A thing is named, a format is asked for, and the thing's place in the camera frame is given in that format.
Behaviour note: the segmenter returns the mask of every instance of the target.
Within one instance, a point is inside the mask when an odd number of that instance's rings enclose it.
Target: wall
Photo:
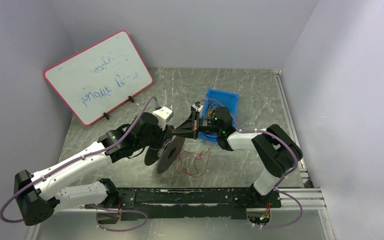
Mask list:
[[[71,113],[42,71],[74,53],[48,1],[0,1],[0,208],[14,175],[57,162]],[[5,216],[19,219],[12,203]],[[24,239],[23,223],[0,221],[0,240]]]
[[[76,51],[127,30],[149,67],[281,69],[318,0],[51,0]]]
[[[384,239],[384,1],[320,0],[281,79],[337,239]]]

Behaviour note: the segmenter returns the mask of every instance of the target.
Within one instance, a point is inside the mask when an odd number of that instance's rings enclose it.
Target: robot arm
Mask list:
[[[89,185],[66,186],[95,169],[129,158],[134,152],[145,147],[158,150],[167,138],[172,137],[170,131],[173,126],[167,125],[172,116],[173,112],[167,107],[157,109],[153,113],[144,112],[136,125],[124,124],[110,130],[86,149],[54,166],[34,173],[29,173],[27,170],[17,173],[14,193],[39,180],[16,198],[24,223],[27,226],[36,225],[48,219],[53,213],[85,204],[101,205],[106,208],[112,206],[118,200],[118,191],[108,178]],[[124,140],[109,148],[125,135],[126,128],[131,129]],[[80,160],[64,166],[79,157]],[[59,168],[61,169],[54,174],[45,177]]]
[[[174,129],[172,134],[194,140],[198,138],[199,132],[216,134],[217,143],[224,150],[256,150],[264,169],[251,188],[260,197],[263,198],[269,194],[277,186],[282,176],[294,167],[295,161],[290,152],[273,137],[259,133],[257,130],[246,133],[238,132],[233,127],[233,117],[227,107],[216,108],[212,118],[200,118],[202,108],[199,102],[194,103],[189,118]],[[301,149],[279,125],[273,124],[262,130],[281,139],[298,160],[303,158]]]

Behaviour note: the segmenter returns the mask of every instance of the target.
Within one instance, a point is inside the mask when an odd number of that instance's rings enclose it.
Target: gray table surface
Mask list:
[[[110,119],[101,119],[91,126],[84,126],[75,116],[71,119],[59,162],[88,147],[106,131],[131,123],[144,103],[156,96],[160,105],[171,108],[174,117],[169,124],[177,127],[190,114],[193,102],[203,99],[208,89],[217,89],[239,95],[236,119],[240,129],[252,130],[279,124],[289,134],[287,118],[272,70],[216,69],[216,68],[150,68],[154,83],[135,96],[135,103],[127,102],[111,112]],[[147,111],[153,111],[152,104]],[[94,170],[71,186],[91,184],[101,178],[110,178],[120,188],[210,188],[249,187],[261,174],[263,163],[254,150],[222,150],[217,143],[187,139],[183,149],[205,152],[196,161],[199,178],[177,172],[172,165],[163,174],[156,166],[145,166],[142,154],[133,159],[122,159],[109,167]],[[195,173],[192,159],[187,160],[189,171]],[[299,171],[291,173],[279,187],[302,187]]]

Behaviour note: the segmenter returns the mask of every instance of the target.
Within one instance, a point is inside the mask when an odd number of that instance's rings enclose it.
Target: purple cable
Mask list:
[[[131,228],[128,228],[128,229],[111,229],[111,228],[106,228],[106,227],[103,227],[99,224],[99,221],[98,221],[98,214],[96,215],[95,219],[96,219],[96,226],[104,231],[109,231],[109,232],[128,232],[128,231],[132,231],[132,230],[135,230],[135,229],[138,229],[140,227],[142,227],[143,225],[145,225],[148,221],[148,215],[146,213],[144,213],[143,211],[138,211],[138,210],[118,210],[118,209],[108,209],[108,208],[103,208],[103,207],[100,207],[100,206],[97,206],[95,204],[88,204],[89,206],[91,206],[92,208],[96,208],[96,209],[99,209],[99,210],[104,210],[104,211],[107,211],[107,212],[114,212],[114,213],[134,213],[134,214],[141,214],[145,217],[145,221],[142,222],[141,224],[137,225],[137,226],[134,226],[134,227],[131,227]]]
[[[102,152],[105,152],[105,151],[108,151],[112,148],[114,148],[116,145],[118,145],[119,143],[121,143],[126,137],[127,135],[132,131],[133,129],[133,126],[136,125],[136,123],[138,123],[139,119],[141,118],[142,114],[145,112],[145,109],[147,108],[147,106],[150,104],[151,100],[155,100],[155,104],[157,106],[157,108],[159,107],[158,105],[158,100],[155,96],[151,97],[150,99],[148,99],[148,101],[146,101],[145,105],[142,107],[142,109],[140,110],[139,114],[137,115],[137,117],[134,119],[134,121],[131,123],[130,127],[126,130],[126,132],[123,134],[123,136],[121,136],[121,138],[115,142],[113,145],[111,146],[108,146],[104,149],[101,149],[101,150],[98,150],[98,151],[94,151],[94,152],[90,152],[90,153],[87,153],[84,155],[84,157],[89,157],[89,156],[92,156],[92,155],[96,155],[96,154],[100,154]],[[6,223],[10,223],[10,224],[15,224],[15,223],[21,223],[23,222],[24,220],[23,219],[18,219],[18,220],[10,220],[10,219],[7,219],[4,217],[4,211],[5,209],[8,207],[8,205],[14,200],[16,199],[22,192],[24,192],[25,190],[27,190],[28,188],[30,188],[31,186],[39,183],[40,181],[43,181],[45,180],[46,178],[48,178],[49,176],[53,175],[54,173],[60,171],[61,169],[73,164],[74,162],[77,162],[78,160],[82,159],[81,156],[79,157],[76,157],[66,163],[64,163],[63,165],[55,168],[54,170],[50,171],[48,174],[45,174],[43,177],[40,177],[38,179],[36,179],[35,181],[27,184],[25,187],[21,188],[19,191],[17,191],[12,197],[10,197],[8,199],[8,201],[5,202],[5,204],[2,206],[2,208],[0,209],[0,219]]]

